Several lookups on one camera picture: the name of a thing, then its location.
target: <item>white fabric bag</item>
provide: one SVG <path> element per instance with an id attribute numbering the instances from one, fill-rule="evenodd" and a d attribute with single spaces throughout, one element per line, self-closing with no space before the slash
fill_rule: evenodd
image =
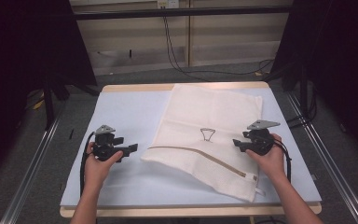
<path id="1" fill-rule="evenodd" d="M 193 175 L 216 191 L 252 202 L 258 166 L 232 139 L 261 119 L 262 98 L 176 84 L 143 161 Z"/>

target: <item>finger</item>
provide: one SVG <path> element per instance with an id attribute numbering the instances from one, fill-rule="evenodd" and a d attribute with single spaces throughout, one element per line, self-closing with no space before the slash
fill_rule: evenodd
<path id="1" fill-rule="evenodd" d="M 276 133 L 272 133 L 271 135 L 274 137 L 274 139 L 276 139 L 280 142 L 282 141 L 282 138 L 279 135 L 277 135 Z"/>
<path id="2" fill-rule="evenodd" d="M 113 163 L 120 160 L 122 157 L 123 157 L 123 151 L 118 151 L 115 154 L 113 154 L 113 156 L 111 156 L 106 162 L 112 165 Z"/>
<path id="3" fill-rule="evenodd" d="M 255 161 L 258 160 L 258 158 L 260 157 L 257 153 L 253 152 L 251 149 L 246 149 L 246 154 L 248 154 L 248 156 L 252 159 L 254 159 Z"/>
<path id="4" fill-rule="evenodd" d="M 94 142 L 89 142 L 89 145 L 87 146 L 87 153 L 91 153 L 92 152 L 92 147 L 94 146 Z"/>

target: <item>table edge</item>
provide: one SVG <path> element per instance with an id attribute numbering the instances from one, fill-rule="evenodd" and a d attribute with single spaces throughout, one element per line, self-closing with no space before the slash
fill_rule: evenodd
<path id="1" fill-rule="evenodd" d="M 226 89 L 250 89 L 250 88 L 269 88 L 269 84 L 263 81 L 252 82 L 192 82 L 180 83 L 184 85 L 193 85 L 216 90 Z M 170 91 L 175 83 L 159 83 L 159 84 L 130 84 L 130 85 L 106 85 L 102 92 L 115 91 Z"/>
<path id="2" fill-rule="evenodd" d="M 307 203 L 313 213 L 322 212 L 321 203 Z M 61 206 L 62 217 L 72 217 L 75 207 Z M 284 215 L 280 204 L 215 207 L 99 208 L 97 217 L 251 217 Z"/>

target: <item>metal clip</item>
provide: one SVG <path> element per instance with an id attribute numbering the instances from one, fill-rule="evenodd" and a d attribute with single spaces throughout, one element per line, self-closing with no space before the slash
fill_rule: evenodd
<path id="1" fill-rule="evenodd" d="M 202 132 L 202 135 L 203 135 L 203 137 L 204 137 L 204 141 L 207 141 L 207 142 L 211 142 L 211 137 L 212 137 L 212 135 L 216 132 L 215 129 L 210 129 L 210 128 L 201 128 L 200 131 Z M 209 133 L 210 135 L 209 135 L 208 138 L 205 137 L 205 133 L 204 133 L 204 132 L 210 132 L 210 133 Z"/>

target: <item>cable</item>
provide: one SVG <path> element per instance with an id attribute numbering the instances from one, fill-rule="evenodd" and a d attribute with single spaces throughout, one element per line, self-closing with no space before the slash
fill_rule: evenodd
<path id="1" fill-rule="evenodd" d="M 283 153 L 284 153 L 284 157 L 286 158 L 286 176 L 287 179 L 289 180 L 289 182 L 291 182 L 292 179 L 292 163 L 291 163 L 291 158 L 289 157 L 289 151 L 287 150 L 286 146 L 284 145 L 283 142 L 275 139 L 274 140 L 274 145 L 279 147 Z"/>
<path id="2" fill-rule="evenodd" d="M 269 217 L 269 220 L 258 221 L 258 222 L 256 222 L 255 224 L 264 224 L 264 223 L 286 224 L 284 221 L 280 221 L 280 220 L 274 219 L 273 217 Z"/>
<path id="3" fill-rule="evenodd" d="M 83 194 L 83 189 L 84 189 L 84 170 L 86 167 L 86 159 L 89 156 L 89 153 L 87 153 L 87 148 L 89 146 L 89 142 L 91 137 L 94 135 L 94 132 L 92 132 L 89 137 L 87 138 L 86 141 L 86 145 L 84 146 L 84 151 L 83 151 L 83 156 L 81 158 L 81 163 L 80 163 L 80 196 Z"/>
<path id="4" fill-rule="evenodd" d="M 198 71 L 185 71 L 183 70 L 183 68 L 181 68 L 179 66 L 179 64 L 177 63 L 176 61 L 176 57 L 175 57 L 175 54 L 173 52 L 173 46 L 172 46 L 172 41 L 171 41 L 171 35 L 170 35 L 170 28 L 168 26 L 168 21 L 167 21 L 167 18 L 166 17 L 163 17 L 163 20 L 164 20 L 164 26 L 165 26 L 165 35 L 166 35 L 166 40 L 167 40 L 167 51 L 168 51 L 168 58 L 170 60 L 170 64 L 171 66 L 178 72 L 181 72 L 183 73 L 184 75 L 188 76 L 188 77 L 192 77 L 191 73 L 217 73 L 217 74 L 226 74 L 226 75 L 234 75 L 234 76 L 244 76 L 244 75 L 251 75 L 251 74 L 254 74 L 256 72 L 260 72 L 263 70 L 263 68 L 267 67 L 271 62 L 273 62 L 274 60 L 273 59 L 268 59 L 268 60 L 263 60 L 261 62 L 259 62 L 259 67 L 257 70 L 254 70 L 254 71 L 250 71 L 250 72 L 246 72 L 246 73 L 231 73 L 231 72 L 222 72 L 222 71 L 209 71 L 209 70 L 198 70 Z M 171 49 L 171 52 L 172 52 L 172 56 L 174 58 L 174 62 L 176 64 L 177 67 L 175 67 L 173 65 L 173 62 L 171 60 L 171 54 L 170 54 L 170 49 Z M 266 63 L 265 65 L 261 66 L 261 63 L 263 62 L 266 62 L 266 61 L 269 61 L 268 63 Z M 203 79 L 203 78 L 200 78 L 200 77 L 193 77 L 193 78 L 196 78 L 196 79 L 199 79 L 199 80 L 202 80 L 202 81 L 208 81 L 210 82 L 209 80 L 206 80 L 206 79 Z"/>
<path id="5" fill-rule="evenodd" d="M 317 110 L 318 110 L 318 106 L 317 106 L 317 103 L 316 103 L 316 93 L 317 93 L 317 90 L 316 90 L 315 86 L 312 86 L 312 98 L 310 100 L 310 108 L 308 109 L 309 116 L 305 117 L 303 115 L 299 115 L 299 116 L 296 116 L 296 117 L 294 117 L 292 119 L 288 119 L 286 121 L 287 123 L 293 122 L 293 121 L 295 121 L 297 119 L 303 119 L 303 120 L 301 120 L 300 123 L 292 125 L 292 126 L 289 126 L 289 129 L 294 129 L 294 128 L 303 126 L 305 124 L 308 124 L 308 123 L 312 122 L 315 119 L 315 117 L 317 115 Z"/>
<path id="6" fill-rule="evenodd" d="M 170 60 L 170 64 L 171 66 L 178 72 L 184 74 L 185 76 L 187 77 L 192 77 L 191 75 L 189 75 L 187 72 L 183 71 L 182 68 L 179 66 L 177 60 L 176 60 L 176 56 L 175 56 L 175 53 L 173 52 L 173 47 L 172 47 L 172 41 L 171 41 L 171 35 L 170 35 L 170 28 L 168 27 L 168 22 L 167 22 L 167 18 L 166 17 L 163 17 L 163 20 L 164 20 L 164 26 L 165 26 L 165 38 L 166 38 L 166 42 L 167 42 L 167 51 L 168 51 L 168 59 Z M 170 54 L 170 46 L 171 46 L 171 52 L 172 52 L 172 56 L 174 58 L 174 61 L 176 63 L 176 66 L 175 67 L 172 63 L 172 60 L 171 60 L 171 54 Z M 206 81 L 206 82 L 210 82 L 210 80 L 206 80 L 206 79 L 203 79 L 203 78 L 200 78 L 200 77 L 193 77 L 193 78 L 196 78 L 198 80 L 201 80 L 201 81 Z"/>
<path id="7" fill-rule="evenodd" d="M 268 76 L 265 76 L 261 79 L 261 81 L 270 82 L 273 79 L 276 79 L 278 77 L 283 76 L 283 73 L 285 73 L 287 70 L 291 69 L 294 65 L 296 65 L 296 62 L 290 62 L 282 66 L 280 69 L 273 71 Z"/>

